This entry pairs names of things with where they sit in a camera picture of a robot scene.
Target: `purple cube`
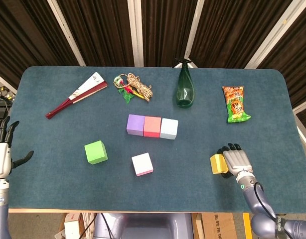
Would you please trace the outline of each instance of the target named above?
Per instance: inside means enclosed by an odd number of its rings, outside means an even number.
[[[145,116],[129,115],[127,132],[128,134],[143,136]]]

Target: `black cable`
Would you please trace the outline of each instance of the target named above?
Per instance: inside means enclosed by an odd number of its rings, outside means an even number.
[[[94,222],[95,218],[97,217],[98,214],[96,214],[94,216],[94,219],[89,223],[89,225],[87,226],[87,228],[83,231],[83,233],[81,234],[81,236],[79,237],[79,239],[81,239],[84,235],[84,233],[87,231],[87,229],[91,226],[91,224]]]
[[[259,196],[258,196],[258,194],[257,194],[257,188],[256,188],[257,184],[261,187],[262,191],[264,192],[263,186],[262,186],[259,182],[256,182],[256,183],[254,184],[254,192],[255,192],[256,198],[257,198],[258,202],[262,205],[262,207],[263,207],[263,209],[265,210],[265,212],[266,212],[266,213],[268,214],[268,216],[271,218],[271,220],[273,220],[274,222],[276,222],[277,218],[274,218],[274,217],[273,217],[273,215],[272,215],[272,214],[268,211],[268,209],[264,206],[262,200],[259,198]],[[291,235],[290,235],[285,229],[284,229],[284,231],[285,231],[286,235],[287,235],[290,239],[293,239],[293,238],[291,237]]]
[[[108,224],[107,220],[105,219],[103,213],[101,213],[101,216],[103,217],[103,220],[104,220],[104,222],[105,222],[105,225],[107,225],[107,229],[108,229],[108,232],[109,232],[110,239],[112,239],[111,235],[113,236],[113,233],[111,232],[111,229],[110,229],[110,227],[109,227],[109,224]]]

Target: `pink and white cube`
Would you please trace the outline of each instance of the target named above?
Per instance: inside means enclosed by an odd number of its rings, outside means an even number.
[[[132,162],[137,176],[153,172],[153,166],[149,153],[132,157]]]

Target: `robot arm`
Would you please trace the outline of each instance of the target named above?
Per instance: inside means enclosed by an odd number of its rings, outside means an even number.
[[[19,124],[16,121],[10,125],[8,131],[6,130],[7,123],[10,117],[0,120],[0,239],[10,239],[8,231],[8,192],[9,182],[6,177],[11,173],[13,168],[16,168],[31,159],[33,151],[16,162],[11,159],[11,143],[13,138],[13,131]]]
[[[266,199],[262,185],[253,174],[246,153],[238,144],[229,143],[228,146],[222,147],[217,153],[223,154],[229,175],[236,177],[246,203],[254,214],[251,222],[253,232],[267,239],[306,239],[306,222],[277,217]]]

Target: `green cube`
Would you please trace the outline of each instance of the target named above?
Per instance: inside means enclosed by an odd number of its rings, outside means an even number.
[[[88,162],[96,164],[108,160],[107,152],[102,141],[97,141],[84,146]]]

